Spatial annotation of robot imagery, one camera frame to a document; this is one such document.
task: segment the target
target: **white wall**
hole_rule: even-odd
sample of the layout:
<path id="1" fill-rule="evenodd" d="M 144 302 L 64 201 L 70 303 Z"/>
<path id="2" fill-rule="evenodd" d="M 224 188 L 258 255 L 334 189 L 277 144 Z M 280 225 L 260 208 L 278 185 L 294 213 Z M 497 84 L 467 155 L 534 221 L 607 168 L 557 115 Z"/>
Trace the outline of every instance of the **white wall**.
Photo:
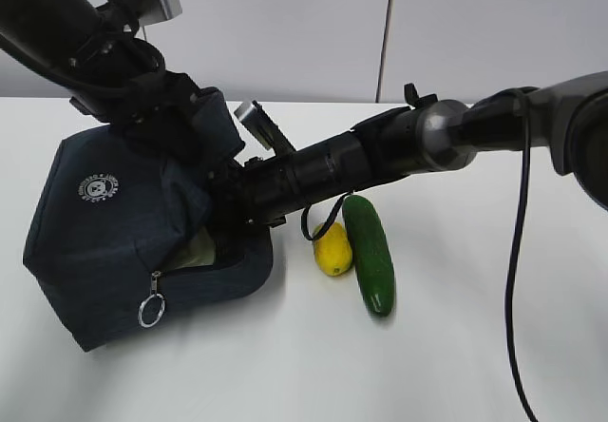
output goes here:
<path id="1" fill-rule="evenodd" d="M 149 28 L 168 65 L 228 98 L 375 97 L 388 0 L 182 0 Z M 474 102 L 608 66 L 608 0 L 393 0 L 381 100 L 402 85 Z M 63 91 L 0 53 L 0 96 Z"/>
<path id="2" fill-rule="evenodd" d="M 608 0 L 394 0 L 382 100 L 474 102 L 608 68 Z"/>

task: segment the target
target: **black tube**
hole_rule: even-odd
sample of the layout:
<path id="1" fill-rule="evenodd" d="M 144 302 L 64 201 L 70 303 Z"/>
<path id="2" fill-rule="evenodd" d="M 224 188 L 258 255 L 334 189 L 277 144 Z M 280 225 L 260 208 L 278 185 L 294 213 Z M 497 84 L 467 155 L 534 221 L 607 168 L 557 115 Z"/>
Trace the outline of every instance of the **black tube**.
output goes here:
<path id="1" fill-rule="evenodd" d="M 269 223 L 372 180 L 368 156 L 351 133 L 245 168 L 248 216 Z"/>
<path id="2" fill-rule="evenodd" d="M 96 116 L 127 95 L 127 80 L 150 71 L 123 31 L 86 0 L 0 0 L 0 48 L 72 91 Z M 105 42 L 112 49 L 91 56 Z"/>
<path id="3" fill-rule="evenodd" d="M 370 157 L 372 185 L 400 180 L 412 173 L 433 171 L 420 142 L 422 109 L 395 108 L 353 129 Z"/>
<path id="4" fill-rule="evenodd" d="M 520 91 L 529 95 L 534 87 L 523 87 Z M 452 129 L 454 142 L 471 145 L 477 151 L 523 150 L 523 122 L 515 113 L 517 99 L 498 93 L 476 104 L 463 116 L 462 123 Z M 544 119 L 531 108 L 532 146 L 547 146 L 547 129 Z"/>

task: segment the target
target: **metal ring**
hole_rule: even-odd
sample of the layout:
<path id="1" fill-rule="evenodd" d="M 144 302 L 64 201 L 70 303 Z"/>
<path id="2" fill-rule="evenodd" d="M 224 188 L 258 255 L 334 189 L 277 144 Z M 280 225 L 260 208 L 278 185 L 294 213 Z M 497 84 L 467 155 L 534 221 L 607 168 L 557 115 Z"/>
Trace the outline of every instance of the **metal ring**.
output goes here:
<path id="1" fill-rule="evenodd" d="M 160 298 L 161 299 L 161 308 L 159 310 L 159 312 L 156 314 L 156 319 L 154 319 L 153 322 L 146 324 L 143 321 L 143 310 L 145 309 L 145 306 L 152 301 L 154 298 Z M 159 320 L 161 320 L 162 315 L 164 314 L 164 297 L 162 296 L 162 294 L 152 294 L 150 297 L 148 297 L 146 300 L 144 300 L 142 302 L 142 304 L 140 305 L 140 313 L 138 314 L 137 318 L 138 321 L 140 322 L 140 325 L 142 327 L 144 327 L 144 329 L 149 329 L 150 327 L 154 327 L 156 324 L 159 323 Z"/>

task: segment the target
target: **dark blue fabric bag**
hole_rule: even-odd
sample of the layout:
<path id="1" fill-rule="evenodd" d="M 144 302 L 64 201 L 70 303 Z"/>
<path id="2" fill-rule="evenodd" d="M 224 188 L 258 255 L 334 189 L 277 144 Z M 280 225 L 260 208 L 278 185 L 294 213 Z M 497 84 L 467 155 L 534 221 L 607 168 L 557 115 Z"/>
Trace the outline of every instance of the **dark blue fabric bag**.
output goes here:
<path id="1" fill-rule="evenodd" d="M 207 175 L 244 143 L 216 90 L 200 102 L 192 126 L 204 154 L 195 166 L 133 151 L 108 126 L 73 135 L 57 151 L 24 263 L 85 351 L 142 328 L 139 314 L 154 293 L 152 274 L 212 216 Z M 243 225 L 229 231 L 229 242 L 213 264 L 156 274 L 163 322 L 206 303 L 247 296 L 264 283 L 273 265 L 268 228 Z M 142 315 L 154 319 L 161 306 L 153 305 L 152 315 Z"/>

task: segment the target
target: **white table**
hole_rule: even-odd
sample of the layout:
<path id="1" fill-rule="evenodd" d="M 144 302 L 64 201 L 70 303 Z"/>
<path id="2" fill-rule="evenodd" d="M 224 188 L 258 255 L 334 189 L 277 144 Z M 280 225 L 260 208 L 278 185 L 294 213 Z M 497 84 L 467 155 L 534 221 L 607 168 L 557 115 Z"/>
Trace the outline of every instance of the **white table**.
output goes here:
<path id="1" fill-rule="evenodd" d="M 389 108 L 265 107 L 299 148 Z M 365 194 L 396 269 L 387 324 L 366 313 L 354 274 L 332 279 L 315 267 L 295 214 L 273 232 L 275 269 L 258 292 L 85 354 L 21 252 L 58 143 L 94 122 L 57 99 L 0 99 L 0 116 L 0 420 L 525 420 L 503 320 L 519 154 L 484 154 L 461 172 Z M 263 154 L 243 137 L 241 159 Z M 330 204 L 314 208 L 311 222 Z M 541 421 L 608 413 L 606 237 L 608 214 L 534 150 L 515 322 Z"/>

